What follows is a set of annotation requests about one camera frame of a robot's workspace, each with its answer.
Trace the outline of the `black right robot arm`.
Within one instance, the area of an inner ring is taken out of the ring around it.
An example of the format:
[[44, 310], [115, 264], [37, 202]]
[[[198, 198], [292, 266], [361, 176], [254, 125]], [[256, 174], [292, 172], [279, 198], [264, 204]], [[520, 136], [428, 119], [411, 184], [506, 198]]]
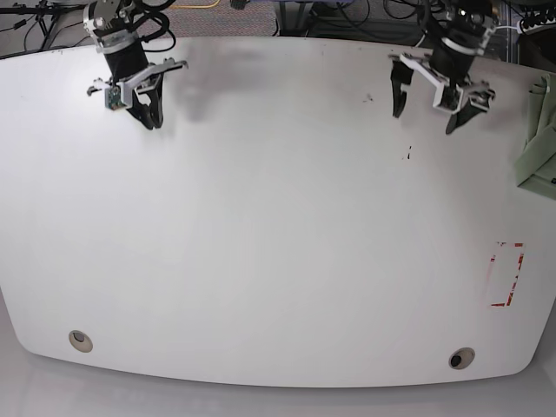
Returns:
[[83, 12], [83, 27], [96, 51], [104, 56], [110, 78], [97, 78], [87, 89], [91, 96], [102, 91], [106, 109], [126, 110], [146, 129], [163, 124], [162, 92], [164, 76], [188, 66], [184, 60], [166, 58], [152, 63], [143, 48], [168, 34], [176, 46], [169, 18], [164, 14], [174, 3], [149, 4], [144, 1], [94, 1]]

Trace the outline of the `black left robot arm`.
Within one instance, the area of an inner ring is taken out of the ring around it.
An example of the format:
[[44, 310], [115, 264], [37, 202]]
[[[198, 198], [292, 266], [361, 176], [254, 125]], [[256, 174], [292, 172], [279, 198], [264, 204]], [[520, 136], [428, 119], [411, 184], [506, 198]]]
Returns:
[[408, 53], [391, 55], [390, 81], [393, 117], [399, 118], [407, 102], [413, 75], [418, 73], [434, 86], [433, 107], [450, 115], [446, 133], [452, 134], [476, 116], [487, 113], [496, 97], [489, 82], [474, 82], [469, 70], [482, 56], [499, 26], [488, 1], [445, 1], [447, 22], [441, 25], [431, 16], [430, 3], [423, 3], [421, 23], [424, 37], [433, 44], [425, 56]]

